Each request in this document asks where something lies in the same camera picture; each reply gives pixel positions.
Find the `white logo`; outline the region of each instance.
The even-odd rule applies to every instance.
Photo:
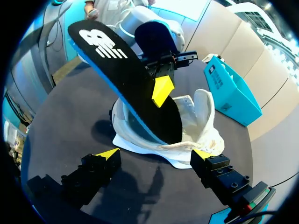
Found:
[[[115,43],[102,31],[82,29],[80,36],[89,44],[98,46],[95,50],[101,57],[128,58],[121,49],[114,49]]]

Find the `hand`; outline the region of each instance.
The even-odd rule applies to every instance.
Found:
[[[99,16],[99,11],[96,8],[94,8],[90,10],[89,13],[87,14],[87,19],[95,20],[98,18],[98,16]]]
[[[156,3],[156,0],[148,0],[149,1],[149,6],[153,5]]]

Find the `round table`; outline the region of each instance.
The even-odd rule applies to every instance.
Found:
[[[171,96],[209,90],[203,69],[194,61],[175,73]],[[27,136],[21,181],[50,175],[61,183],[88,153],[115,148],[109,110],[117,96],[97,73],[81,63],[49,94]],[[224,154],[242,175],[252,176],[252,152],[247,128],[216,112],[215,128],[225,141]],[[103,221],[118,223],[208,223],[223,206],[205,189],[193,169],[175,169],[164,158],[121,149],[122,166],[106,188],[101,188],[82,211]]]

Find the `yellow triangle marker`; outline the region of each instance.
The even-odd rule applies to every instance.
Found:
[[[198,149],[194,149],[194,151],[203,159],[205,160],[206,158],[209,158],[210,156],[215,156],[213,155],[212,153],[206,153],[206,152],[203,152],[203,151],[200,151]]]
[[[112,156],[117,150],[120,150],[119,148],[115,148],[115,149],[112,149],[112,150],[109,150],[109,151],[106,151],[106,152],[103,152],[103,153],[99,153],[99,154],[96,154],[96,156],[102,156],[102,157],[105,157],[106,160],[109,159],[110,156]]]
[[[174,85],[169,76],[156,78],[151,99],[154,101],[156,106],[160,108],[173,89]]]

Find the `screw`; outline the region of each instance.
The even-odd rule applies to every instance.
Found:
[[[236,188],[238,187],[238,184],[236,182],[233,182],[231,185],[230,185],[232,188]]]
[[[77,187],[80,187],[80,183],[77,181],[76,183],[75,183],[75,185],[74,185],[76,188]]]

